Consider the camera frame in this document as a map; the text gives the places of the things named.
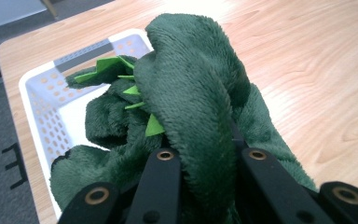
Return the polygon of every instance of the green plush toy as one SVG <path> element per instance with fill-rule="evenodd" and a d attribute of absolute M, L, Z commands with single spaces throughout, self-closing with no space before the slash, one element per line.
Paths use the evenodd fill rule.
<path fill-rule="evenodd" d="M 86 114 L 87 138 L 110 151 L 76 146 L 55 163 L 51 189 L 62 210 L 89 184 L 120 188 L 139 179 L 165 134 L 182 163 L 183 223 L 238 223 L 231 120 L 250 147 L 268 150 L 299 184 L 315 189 L 215 21 L 163 14 L 146 31 L 154 51 L 141 59 L 101 59 L 67 78 L 70 88 L 111 84 Z"/>

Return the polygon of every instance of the wooden table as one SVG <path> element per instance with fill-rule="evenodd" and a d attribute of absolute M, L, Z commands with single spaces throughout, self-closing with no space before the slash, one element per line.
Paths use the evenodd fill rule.
<path fill-rule="evenodd" d="M 218 21 L 283 139 L 316 183 L 358 186 L 358 1 L 126 1 L 8 40 L 0 66 L 39 220 L 56 221 L 18 83 L 27 71 L 158 14 Z"/>

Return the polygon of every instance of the gray carpet floor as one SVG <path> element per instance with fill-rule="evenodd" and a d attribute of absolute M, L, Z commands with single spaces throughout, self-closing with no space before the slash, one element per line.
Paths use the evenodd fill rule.
<path fill-rule="evenodd" d="M 111 1 L 59 0 L 52 3 L 58 11 L 59 20 L 63 20 Z M 0 44 L 16 35 L 22 35 L 53 22 L 56 21 L 47 11 L 32 18 L 12 22 L 9 26 L 0 27 Z M 17 143 L 18 138 L 5 87 L 0 78 L 0 223 L 38 223 L 30 185 L 26 173 L 21 172 L 20 169 L 23 163 L 16 157 L 16 151 L 13 149 L 16 148 Z"/>

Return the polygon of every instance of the green felt spike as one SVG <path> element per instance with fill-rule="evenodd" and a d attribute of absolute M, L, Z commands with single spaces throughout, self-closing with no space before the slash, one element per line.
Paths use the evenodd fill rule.
<path fill-rule="evenodd" d="M 93 72 L 93 73 L 87 73 L 87 74 L 84 74 L 84 75 L 81 75 L 81 76 L 78 76 L 78 77 L 75 77 L 75 81 L 77 83 L 82 83 L 84 81 L 87 81 L 93 77 L 96 77 L 97 76 L 97 73 L 96 72 Z"/>
<path fill-rule="evenodd" d="M 111 57 L 111 58 L 102 58 L 97 60 L 97 68 L 95 72 L 87 73 L 78 77 L 75 77 L 75 81 L 77 83 L 82 83 L 84 81 L 87 81 L 93 77 L 98 76 L 99 73 L 101 73 L 103 70 L 109 68 L 109 66 L 112 66 L 115 63 L 122 62 L 122 59 L 119 59 L 118 57 Z"/>
<path fill-rule="evenodd" d="M 125 108 L 125 109 L 133 109 L 133 108 L 142 106 L 142 105 L 144 105 L 144 104 L 145 104 L 144 102 L 141 102 L 141 103 L 138 103 L 138 104 L 135 104 L 135 105 L 127 105 L 127 106 L 124 107 L 124 108 Z"/>
<path fill-rule="evenodd" d="M 136 86 L 129 87 L 127 90 L 123 91 L 123 93 L 129 94 L 129 95 L 141 95 L 141 93 L 138 91 L 138 87 L 136 87 Z"/>
<path fill-rule="evenodd" d="M 133 69 L 133 65 L 130 64 L 129 62 L 127 62 L 125 59 L 123 59 L 122 57 L 120 56 L 117 56 L 124 64 L 126 64 L 127 67 Z"/>
<path fill-rule="evenodd" d="M 146 127 L 146 132 L 145 135 L 146 137 L 150 137 L 159 133 L 164 133 L 164 128 L 162 127 L 162 125 L 158 122 L 158 120 L 156 119 L 156 117 L 151 114 L 150 115 L 150 119 L 147 122 L 147 127 Z"/>
<path fill-rule="evenodd" d="M 135 76 L 117 76 L 117 77 L 135 80 Z"/>

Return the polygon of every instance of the stuffed dinosaur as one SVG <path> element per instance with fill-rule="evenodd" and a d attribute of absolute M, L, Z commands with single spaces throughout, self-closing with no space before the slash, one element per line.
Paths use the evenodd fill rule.
<path fill-rule="evenodd" d="M 54 162 L 51 190 L 62 210 L 94 182 L 120 188 L 138 180 L 165 135 L 182 163 L 182 222 L 239 223 L 232 120 L 250 147 L 268 150 L 299 184 L 316 189 L 215 21 L 162 14 L 146 31 L 154 51 L 144 57 L 101 59 L 67 78 L 76 89 L 110 84 L 89 102 L 85 121 L 87 138 L 109 150 L 76 146 Z"/>

